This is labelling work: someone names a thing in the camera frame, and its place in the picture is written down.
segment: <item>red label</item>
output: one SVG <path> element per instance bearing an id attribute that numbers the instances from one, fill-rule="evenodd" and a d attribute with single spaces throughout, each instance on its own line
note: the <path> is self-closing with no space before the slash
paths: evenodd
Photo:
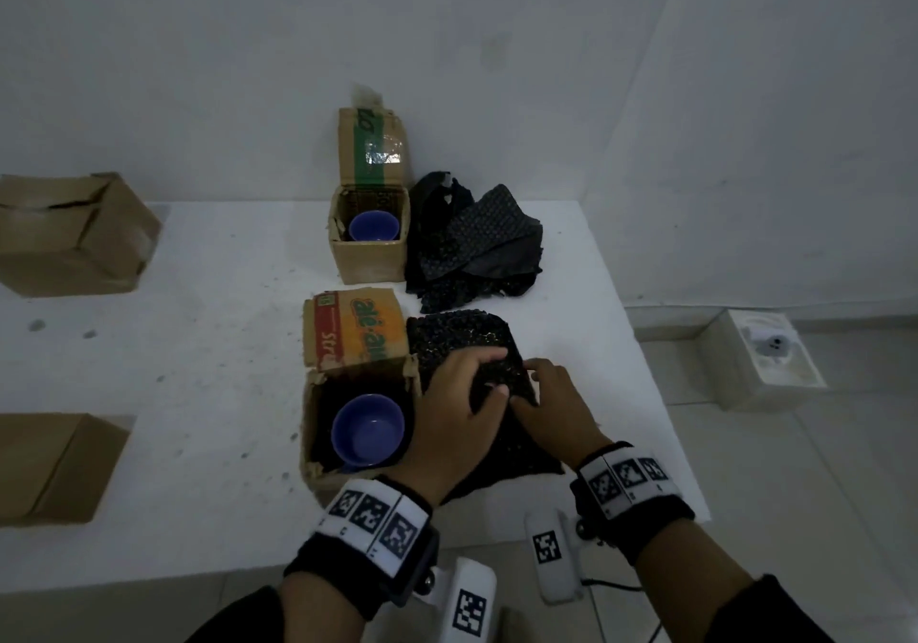
<path id="1" fill-rule="evenodd" d="M 340 365 L 344 353 L 341 340 L 341 320 L 338 312 L 338 293 L 323 292 L 316 296 L 313 324 L 316 330 L 316 357 L 318 369 Z"/>

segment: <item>blue bowl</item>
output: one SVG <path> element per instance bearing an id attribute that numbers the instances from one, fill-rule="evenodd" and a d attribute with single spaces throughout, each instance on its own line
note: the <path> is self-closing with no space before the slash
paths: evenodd
<path id="1" fill-rule="evenodd" d="M 350 221 L 347 231 L 354 242 L 391 242 L 398 237 L 398 218 L 385 210 L 365 210 Z"/>
<path id="2" fill-rule="evenodd" d="M 405 416 L 383 394 L 361 394 L 341 406 L 331 423 L 331 446 L 345 469 L 372 467 L 384 462 L 401 445 Z"/>

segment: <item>black cable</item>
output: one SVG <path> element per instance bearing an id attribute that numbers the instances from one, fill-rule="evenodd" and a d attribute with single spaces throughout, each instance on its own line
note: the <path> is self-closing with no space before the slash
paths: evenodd
<path id="1" fill-rule="evenodd" d="M 624 590 L 626 592 L 643 592 L 644 588 L 640 585 L 622 585 L 620 582 L 609 582 L 608 580 L 596 580 L 592 578 L 585 578 L 580 580 L 581 585 L 603 585 L 605 587 L 615 588 L 616 590 Z"/>
<path id="2" fill-rule="evenodd" d="M 650 640 L 648 640 L 647 643 L 654 643 L 654 641 L 656 640 L 656 637 L 660 635 L 661 628 L 663 628 L 662 621 L 656 625 L 656 628 L 654 629 L 654 635 L 650 637 Z"/>
<path id="3" fill-rule="evenodd" d="M 608 580 L 597 580 L 593 578 L 584 578 L 580 580 L 581 585 L 602 585 L 604 587 L 611 587 L 615 590 L 624 590 L 626 592 L 643 592 L 644 588 L 639 585 L 622 585 L 620 582 L 610 582 Z M 654 633 L 651 635 L 650 640 L 647 643 L 654 643 L 656 637 L 660 635 L 660 631 L 663 630 L 663 622 L 657 622 Z"/>

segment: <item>person's left hand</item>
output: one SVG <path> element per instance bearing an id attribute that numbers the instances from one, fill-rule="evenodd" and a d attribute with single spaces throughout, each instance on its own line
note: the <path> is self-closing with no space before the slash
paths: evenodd
<path id="1" fill-rule="evenodd" d="M 385 474 L 416 490 L 433 507 L 439 505 L 484 459 L 498 434 L 510 394 L 507 385 L 495 387 L 477 414 L 468 400 L 478 366 L 506 356 L 506 348 L 453 351 L 433 373 L 418 403 L 405 457 Z"/>

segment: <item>green stripe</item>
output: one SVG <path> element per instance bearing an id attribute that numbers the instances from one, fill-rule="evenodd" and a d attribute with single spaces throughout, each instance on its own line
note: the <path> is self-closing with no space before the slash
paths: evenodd
<path id="1" fill-rule="evenodd" d="M 353 122 L 353 180 L 357 185 L 383 185 L 385 148 L 383 117 L 358 109 Z"/>

